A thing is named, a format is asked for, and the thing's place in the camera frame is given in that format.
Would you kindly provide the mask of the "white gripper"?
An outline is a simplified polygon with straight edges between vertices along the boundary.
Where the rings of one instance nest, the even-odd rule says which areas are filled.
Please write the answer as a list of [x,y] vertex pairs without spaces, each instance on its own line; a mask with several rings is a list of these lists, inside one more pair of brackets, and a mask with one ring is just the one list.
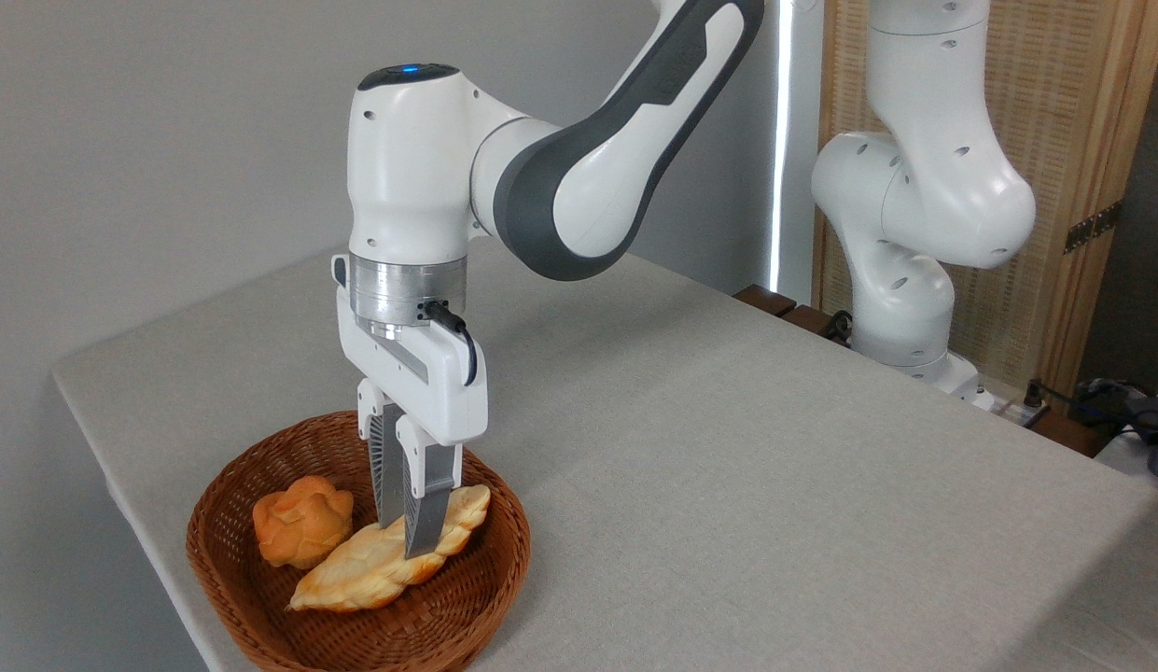
[[426,311],[432,302],[466,311],[467,260],[403,265],[344,254],[332,276],[343,352],[367,378],[357,387],[357,421],[378,525],[403,514],[405,557],[420,557],[437,549],[448,497],[462,485],[459,443],[488,426],[481,345]]

